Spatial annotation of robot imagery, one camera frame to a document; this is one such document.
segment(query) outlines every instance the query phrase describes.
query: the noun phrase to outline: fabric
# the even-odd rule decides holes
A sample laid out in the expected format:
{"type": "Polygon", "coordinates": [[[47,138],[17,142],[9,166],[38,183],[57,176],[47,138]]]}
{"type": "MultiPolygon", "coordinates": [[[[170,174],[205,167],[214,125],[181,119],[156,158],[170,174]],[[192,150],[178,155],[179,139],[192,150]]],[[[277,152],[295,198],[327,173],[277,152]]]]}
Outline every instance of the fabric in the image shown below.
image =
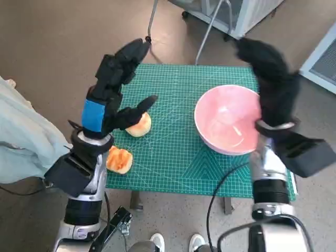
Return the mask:
{"type": "Polygon", "coordinates": [[[291,122],[300,90],[300,76],[290,72],[281,53],[261,41],[242,38],[236,41],[239,59],[249,63],[258,80],[261,119],[276,127],[291,122]]]}
{"type": "Polygon", "coordinates": [[[202,245],[199,247],[195,252],[211,252],[210,246],[209,245],[202,245]]]}
{"type": "Polygon", "coordinates": [[[43,177],[69,152],[62,133],[1,77],[0,108],[0,183],[43,177]]]}
{"type": "Polygon", "coordinates": [[[160,252],[155,243],[150,240],[143,240],[135,243],[128,252],[160,252]]]}

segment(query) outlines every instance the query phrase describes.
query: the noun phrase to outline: cutting mat grid lines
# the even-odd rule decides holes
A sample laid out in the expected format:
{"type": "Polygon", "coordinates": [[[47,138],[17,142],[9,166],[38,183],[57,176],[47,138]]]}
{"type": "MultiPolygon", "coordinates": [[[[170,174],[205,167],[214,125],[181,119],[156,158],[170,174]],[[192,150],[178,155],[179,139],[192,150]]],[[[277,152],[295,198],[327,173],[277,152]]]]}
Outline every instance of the cutting mat grid lines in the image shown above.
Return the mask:
{"type": "MultiPolygon", "coordinates": [[[[159,99],[150,109],[152,129],[142,138],[114,131],[115,145],[129,150],[134,162],[125,174],[108,173],[108,188],[212,195],[218,182],[248,156],[226,156],[208,148],[197,133],[194,109],[207,90],[240,85],[257,91],[250,68],[181,65],[139,65],[136,77],[123,87],[122,108],[136,106],[150,95],[159,99]]],[[[295,198],[291,183],[289,190],[295,198]]],[[[252,197],[248,167],[232,174],[219,196],[252,197]]]]}

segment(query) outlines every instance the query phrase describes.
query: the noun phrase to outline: blue tape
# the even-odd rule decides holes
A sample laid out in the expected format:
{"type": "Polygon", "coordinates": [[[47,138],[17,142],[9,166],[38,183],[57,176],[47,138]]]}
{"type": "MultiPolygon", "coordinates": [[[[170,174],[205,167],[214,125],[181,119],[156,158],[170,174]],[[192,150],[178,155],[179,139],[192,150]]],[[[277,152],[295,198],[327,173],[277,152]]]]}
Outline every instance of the blue tape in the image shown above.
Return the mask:
{"type": "Polygon", "coordinates": [[[82,112],[82,125],[84,128],[101,132],[105,113],[105,105],[86,100],[82,112]]]}

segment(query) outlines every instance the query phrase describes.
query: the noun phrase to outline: shoe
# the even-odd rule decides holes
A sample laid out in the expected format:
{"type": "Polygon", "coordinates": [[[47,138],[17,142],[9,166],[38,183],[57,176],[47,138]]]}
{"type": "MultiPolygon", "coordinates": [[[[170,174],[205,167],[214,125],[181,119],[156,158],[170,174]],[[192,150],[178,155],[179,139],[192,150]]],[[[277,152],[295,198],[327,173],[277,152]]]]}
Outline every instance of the shoe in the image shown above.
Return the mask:
{"type": "Polygon", "coordinates": [[[199,234],[194,234],[193,237],[191,237],[190,239],[189,252],[194,252],[202,245],[205,245],[204,238],[199,234]]]}
{"type": "Polygon", "coordinates": [[[160,249],[160,252],[164,252],[164,239],[163,236],[159,233],[152,235],[151,239],[152,242],[160,249]]]}

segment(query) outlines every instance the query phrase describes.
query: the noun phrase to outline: floor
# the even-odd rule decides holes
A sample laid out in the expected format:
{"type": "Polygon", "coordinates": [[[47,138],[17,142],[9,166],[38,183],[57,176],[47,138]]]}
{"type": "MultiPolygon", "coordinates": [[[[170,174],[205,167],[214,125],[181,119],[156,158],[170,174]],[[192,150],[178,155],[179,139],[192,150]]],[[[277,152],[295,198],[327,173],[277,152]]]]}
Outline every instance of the floor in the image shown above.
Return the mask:
{"type": "MultiPolygon", "coordinates": [[[[152,0],[0,0],[0,75],[17,81],[17,90],[34,108],[54,123],[65,136],[67,119],[79,121],[87,88],[103,54],[114,53],[123,44],[146,35],[152,0]]],[[[145,62],[192,64],[206,25],[193,17],[181,19],[182,10],[159,1],[152,29],[153,46],[145,62]]],[[[335,22],[333,1],[286,1],[274,18],[267,17],[247,37],[279,48],[293,69],[298,69],[335,22]]],[[[244,65],[235,58],[230,43],[213,30],[199,61],[202,65],[244,65]]],[[[325,138],[336,149],[336,98],[319,86],[302,80],[296,115],[301,131],[325,138]]],[[[306,224],[316,251],[334,251],[336,246],[336,166],[309,179],[298,179],[299,196],[294,202],[306,224]]],[[[9,188],[34,190],[36,179],[9,188]]],[[[112,210],[128,207],[129,191],[110,190],[112,210]]],[[[194,233],[206,235],[205,215],[210,201],[205,196],[143,193],[144,213],[134,213],[128,247],[148,239],[154,232],[165,238],[166,251],[187,251],[194,233]]],[[[0,192],[0,251],[50,251],[64,216],[66,197],[61,192],[31,197],[0,192]]],[[[231,216],[224,216],[219,199],[211,216],[213,240],[230,227],[250,220],[251,200],[235,199],[231,216]]],[[[246,251],[246,232],[225,243],[227,251],[246,251]]],[[[115,235],[105,251],[123,251],[115,235]]]]}

